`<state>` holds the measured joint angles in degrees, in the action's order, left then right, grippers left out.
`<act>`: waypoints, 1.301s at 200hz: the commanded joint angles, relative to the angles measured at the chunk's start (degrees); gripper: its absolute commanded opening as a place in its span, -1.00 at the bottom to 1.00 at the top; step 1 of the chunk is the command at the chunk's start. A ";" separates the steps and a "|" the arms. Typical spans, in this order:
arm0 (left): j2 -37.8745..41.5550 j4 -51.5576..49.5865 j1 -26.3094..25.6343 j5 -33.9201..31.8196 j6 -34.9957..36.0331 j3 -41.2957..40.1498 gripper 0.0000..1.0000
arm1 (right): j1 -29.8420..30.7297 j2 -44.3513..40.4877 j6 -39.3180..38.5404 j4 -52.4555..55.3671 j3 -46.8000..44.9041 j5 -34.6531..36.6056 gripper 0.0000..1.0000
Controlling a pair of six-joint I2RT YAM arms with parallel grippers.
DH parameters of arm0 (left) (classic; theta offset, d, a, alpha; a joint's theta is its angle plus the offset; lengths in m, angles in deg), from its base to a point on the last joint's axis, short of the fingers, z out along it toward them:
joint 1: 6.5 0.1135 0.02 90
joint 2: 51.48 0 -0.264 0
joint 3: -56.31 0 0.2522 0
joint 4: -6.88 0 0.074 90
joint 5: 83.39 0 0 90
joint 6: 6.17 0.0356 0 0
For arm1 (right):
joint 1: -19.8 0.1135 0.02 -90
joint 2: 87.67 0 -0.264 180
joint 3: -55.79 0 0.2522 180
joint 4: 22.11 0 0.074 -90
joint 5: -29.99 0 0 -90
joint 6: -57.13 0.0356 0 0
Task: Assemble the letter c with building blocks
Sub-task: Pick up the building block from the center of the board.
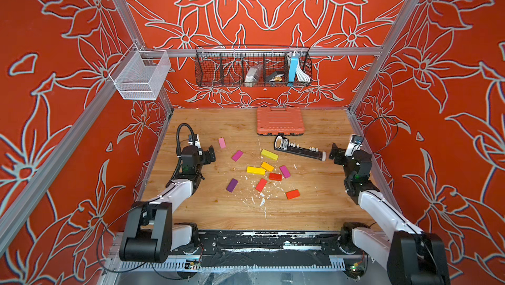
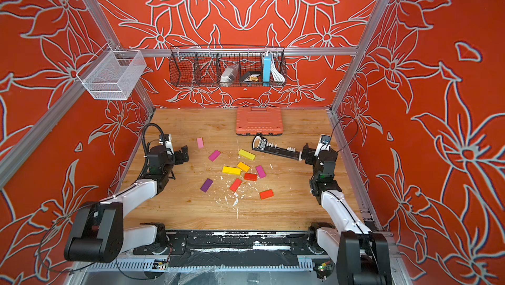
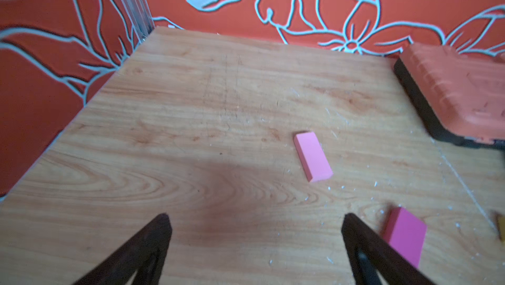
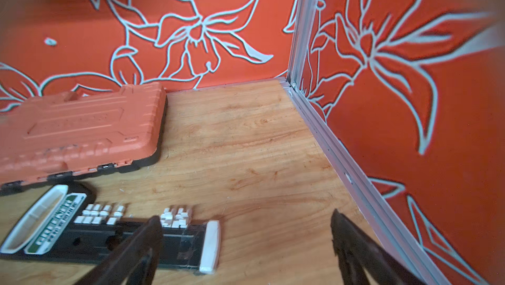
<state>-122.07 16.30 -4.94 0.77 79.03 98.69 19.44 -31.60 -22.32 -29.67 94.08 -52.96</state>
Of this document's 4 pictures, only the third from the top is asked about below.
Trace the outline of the lime yellow long block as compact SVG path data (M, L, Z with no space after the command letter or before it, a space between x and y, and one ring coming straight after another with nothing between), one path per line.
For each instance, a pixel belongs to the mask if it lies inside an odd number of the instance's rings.
M505 216L498 214L497 215L497 226L499 232L499 238L502 244L505 244Z

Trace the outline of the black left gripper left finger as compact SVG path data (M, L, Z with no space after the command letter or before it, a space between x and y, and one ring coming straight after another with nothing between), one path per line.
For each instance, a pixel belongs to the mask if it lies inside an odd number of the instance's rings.
M76 284L158 284L172 237L168 214L161 213Z

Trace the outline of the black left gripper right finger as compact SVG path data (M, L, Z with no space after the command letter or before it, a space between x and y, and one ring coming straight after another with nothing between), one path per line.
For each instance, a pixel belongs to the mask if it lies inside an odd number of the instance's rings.
M357 284L433 284L417 268L353 213L344 216L341 233Z

